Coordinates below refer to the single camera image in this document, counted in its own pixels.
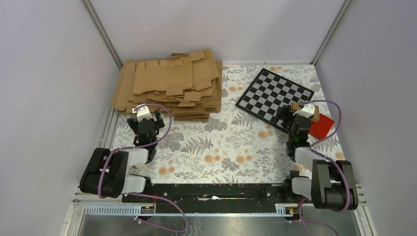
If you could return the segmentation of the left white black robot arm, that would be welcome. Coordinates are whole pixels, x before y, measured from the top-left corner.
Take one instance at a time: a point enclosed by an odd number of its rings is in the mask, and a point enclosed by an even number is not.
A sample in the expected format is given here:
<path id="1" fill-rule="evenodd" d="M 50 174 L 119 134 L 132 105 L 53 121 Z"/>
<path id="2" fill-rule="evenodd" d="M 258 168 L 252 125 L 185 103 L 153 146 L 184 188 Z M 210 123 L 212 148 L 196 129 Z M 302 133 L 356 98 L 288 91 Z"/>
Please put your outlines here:
<path id="1" fill-rule="evenodd" d="M 135 134 L 134 148 L 117 151 L 112 155 L 99 185 L 101 172 L 111 151 L 108 148 L 97 147 L 81 177 L 81 192 L 98 195 L 100 189 L 104 198 L 117 198 L 133 192 L 140 202 L 151 199 L 153 190 L 150 187 L 150 178 L 129 174 L 128 169 L 135 165 L 148 164 L 154 159 L 157 144 L 138 147 L 155 142 L 159 129 L 165 124 L 158 110 L 155 111 L 155 116 L 148 111 L 139 111 L 135 118 L 128 118 L 127 123 Z"/>

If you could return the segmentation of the brown cardboard box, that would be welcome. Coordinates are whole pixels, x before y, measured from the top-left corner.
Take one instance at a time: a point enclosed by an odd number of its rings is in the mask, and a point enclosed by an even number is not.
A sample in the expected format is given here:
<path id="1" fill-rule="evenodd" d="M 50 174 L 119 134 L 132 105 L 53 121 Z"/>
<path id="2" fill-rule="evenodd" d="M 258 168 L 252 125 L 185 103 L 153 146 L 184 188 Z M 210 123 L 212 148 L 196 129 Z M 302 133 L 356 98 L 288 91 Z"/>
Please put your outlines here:
<path id="1" fill-rule="evenodd" d="M 320 120 L 319 107 L 316 105 L 300 105 L 299 103 L 292 102 L 290 108 L 293 111 L 294 116 L 309 118 L 312 122 L 318 122 Z"/>

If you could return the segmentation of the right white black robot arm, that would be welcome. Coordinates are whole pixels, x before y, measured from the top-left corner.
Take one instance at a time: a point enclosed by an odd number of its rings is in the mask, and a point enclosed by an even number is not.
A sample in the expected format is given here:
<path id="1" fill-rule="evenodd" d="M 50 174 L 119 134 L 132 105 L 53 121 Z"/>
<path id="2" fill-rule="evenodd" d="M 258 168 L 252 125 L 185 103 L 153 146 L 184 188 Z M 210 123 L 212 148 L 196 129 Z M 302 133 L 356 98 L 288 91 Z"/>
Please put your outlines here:
<path id="1" fill-rule="evenodd" d="M 319 122 L 318 107 L 296 103 L 277 110 L 273 121 L 280 121 L 288 135 L 286 155 L 311 171 L 311 177 L 291 174 L 282 189 L 284 200 L 293 203 L 301 196 L 317 209 L 355 210 L 359 199 L 352 164 L 334 161 L 314 150 L 308 141 L 310 129 Z"/>

